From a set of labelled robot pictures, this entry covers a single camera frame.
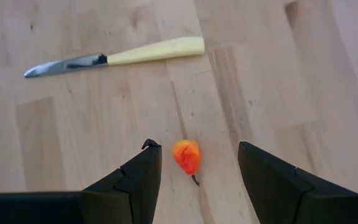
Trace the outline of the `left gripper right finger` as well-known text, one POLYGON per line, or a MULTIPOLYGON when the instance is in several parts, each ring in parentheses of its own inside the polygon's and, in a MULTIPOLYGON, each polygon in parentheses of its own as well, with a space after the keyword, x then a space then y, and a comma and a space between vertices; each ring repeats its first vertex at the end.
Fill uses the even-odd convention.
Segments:
POLYGON ((239 167, 261 223, 358 223, 357 194, 242 141, 239 167))

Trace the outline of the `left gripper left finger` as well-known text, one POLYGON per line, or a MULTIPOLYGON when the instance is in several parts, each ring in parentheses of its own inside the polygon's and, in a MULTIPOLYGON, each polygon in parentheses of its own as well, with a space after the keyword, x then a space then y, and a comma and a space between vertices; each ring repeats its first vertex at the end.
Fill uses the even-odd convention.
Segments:
POLYGON ((162 147, 145 140, 142 152, 80 193, 85 223, 152 223, 162 173, 162 147))

